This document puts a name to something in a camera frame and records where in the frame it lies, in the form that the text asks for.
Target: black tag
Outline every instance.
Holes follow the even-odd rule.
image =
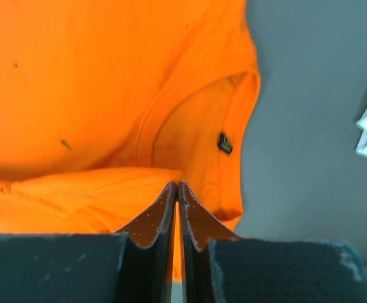
[[[232,152],[232,145],[229,142],[226,134],[224,133],[220,133],[219,142],[217,143],[217,146],[227,155],[229,155]]]

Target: white speck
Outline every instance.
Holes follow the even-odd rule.
[[[353,262],[353,256],[345,250],[341,250],[339,255],[341,265],[346,266],[353,272],[353,279],[355,281],[362,282],[363,278],[360,275],[358,266]]]
[[[79,258],[78,258],[78,260],[76,260],[76,262],[80,262],[80,261],[82,261],[83,259],[85,259],[85,257],[86,257],[87,255],[86,254],[82,254]]]

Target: orange fabric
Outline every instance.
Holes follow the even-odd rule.
[[[183,178],[233,229],[260,86],[245,6],[0,1],[0,232],[111,232]]]

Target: gray surface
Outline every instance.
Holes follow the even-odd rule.
[[[244,139],[238,232],[346,239],[367,265],[367,159],[354,154],[367,0],[250,0],[247,16],[263,83]]]

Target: orange t-shirt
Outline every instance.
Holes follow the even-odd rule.
[[[245,6],[0,1],[0,232],[112,232],[183,179],[233,229],[260,87]]]

